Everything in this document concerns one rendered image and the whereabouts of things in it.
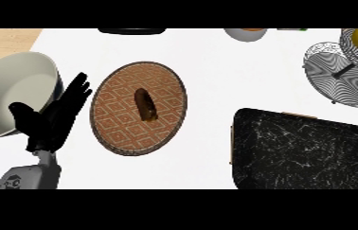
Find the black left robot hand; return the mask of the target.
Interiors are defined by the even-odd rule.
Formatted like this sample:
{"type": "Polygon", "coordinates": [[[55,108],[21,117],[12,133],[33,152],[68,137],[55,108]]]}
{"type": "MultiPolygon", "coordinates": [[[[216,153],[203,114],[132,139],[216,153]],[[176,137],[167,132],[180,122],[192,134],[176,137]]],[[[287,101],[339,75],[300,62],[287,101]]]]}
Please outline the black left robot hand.
{"type": "Polygon", "coordinates": [[[15,128],[28,135],[28,152],[55,152],[62,147],[90,93],[87,75],[80,73],[61,98],[49,104],[41,113],[22,102],[10,104],[15,128]]]}

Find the black marble tray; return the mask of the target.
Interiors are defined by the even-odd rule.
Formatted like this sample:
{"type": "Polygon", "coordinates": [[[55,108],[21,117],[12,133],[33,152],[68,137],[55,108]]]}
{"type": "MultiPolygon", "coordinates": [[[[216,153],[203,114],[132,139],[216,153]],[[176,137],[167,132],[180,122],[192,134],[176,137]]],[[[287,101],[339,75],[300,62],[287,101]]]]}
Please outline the black marble tray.
{"type": "Polygon", "coordinates": [[[243,108],[231,127],[240,189],[358,189],[358,126],[243,108]]]}

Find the large white bowl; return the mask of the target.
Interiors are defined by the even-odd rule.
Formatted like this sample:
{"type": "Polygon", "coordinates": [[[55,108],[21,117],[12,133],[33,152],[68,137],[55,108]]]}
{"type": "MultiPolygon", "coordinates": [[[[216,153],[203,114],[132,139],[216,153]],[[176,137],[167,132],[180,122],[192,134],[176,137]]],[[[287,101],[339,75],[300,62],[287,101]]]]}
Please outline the large white bowl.
{"type": "Polygon", "coordinates": [[[62,93],[58,67],[44,54],[21,52],[0,59],[0,137],[18,134],[10,104],[22,102],[41,113],[62,93]]]}

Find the round orange patterned placemat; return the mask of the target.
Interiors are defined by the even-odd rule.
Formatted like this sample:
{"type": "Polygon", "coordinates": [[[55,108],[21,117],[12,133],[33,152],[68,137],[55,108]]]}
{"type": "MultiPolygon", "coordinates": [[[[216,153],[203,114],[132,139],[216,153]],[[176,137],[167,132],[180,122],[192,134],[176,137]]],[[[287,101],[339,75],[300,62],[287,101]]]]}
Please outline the round orange patterned placemat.
{"type": "Polygon", "coordinates": [[[102,146],[124,156],[145,155],[176,135],[188,110],[183,82],[157,62],[133,62],[104,79],[93,95],[89,121],[102,146]],[[148,92],[158,118],[141,120],[135,101],[139,89],[148,92]]]}

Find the brown oblong food item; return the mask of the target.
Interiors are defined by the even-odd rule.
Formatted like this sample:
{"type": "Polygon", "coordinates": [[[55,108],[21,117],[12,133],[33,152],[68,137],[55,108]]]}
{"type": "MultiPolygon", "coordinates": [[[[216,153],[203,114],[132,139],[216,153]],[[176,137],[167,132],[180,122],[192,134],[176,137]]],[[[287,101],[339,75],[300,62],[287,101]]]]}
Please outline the brown oblong food item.
{"type": "Polygon", "coordinates": [[[151,96],[145,89],[139,88],[135,93],[135,101],[141,113],[142,121],[152,121],[158,119],[157,108],[151,96]]]}

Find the pale wooden board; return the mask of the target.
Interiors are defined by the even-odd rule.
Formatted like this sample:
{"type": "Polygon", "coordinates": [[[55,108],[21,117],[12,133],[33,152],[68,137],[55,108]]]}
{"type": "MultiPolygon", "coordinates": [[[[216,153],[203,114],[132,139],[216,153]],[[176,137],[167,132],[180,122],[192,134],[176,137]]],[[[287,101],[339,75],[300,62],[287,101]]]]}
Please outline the pale wooden board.
{"type": "Polygon", "coordinates": [[[0,58],[31,50],[40,28],[0,28],[0,58]]]}

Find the black round object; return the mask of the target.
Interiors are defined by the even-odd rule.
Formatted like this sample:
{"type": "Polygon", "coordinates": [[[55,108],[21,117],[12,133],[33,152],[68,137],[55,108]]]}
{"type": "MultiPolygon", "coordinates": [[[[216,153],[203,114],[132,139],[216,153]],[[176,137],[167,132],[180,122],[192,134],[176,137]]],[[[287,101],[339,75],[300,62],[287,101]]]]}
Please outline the black round object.
{"type": "Polygon", "coordinates": [[[166,28],[98,28],[102,33],[120,35],[157,35],[166,28]]]}

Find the small grey bowl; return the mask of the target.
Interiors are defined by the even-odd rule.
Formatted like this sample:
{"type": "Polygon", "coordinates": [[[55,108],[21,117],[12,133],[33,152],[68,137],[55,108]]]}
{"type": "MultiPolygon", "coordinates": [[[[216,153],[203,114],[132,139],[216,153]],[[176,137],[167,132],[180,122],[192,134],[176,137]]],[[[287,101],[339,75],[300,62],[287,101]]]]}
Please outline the small grey bowl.
{"type": "Polygon", "coordinates": [[[265,36],[265,28],[226,28],[226,34],[241,42],[256,42],[265,36]]]}

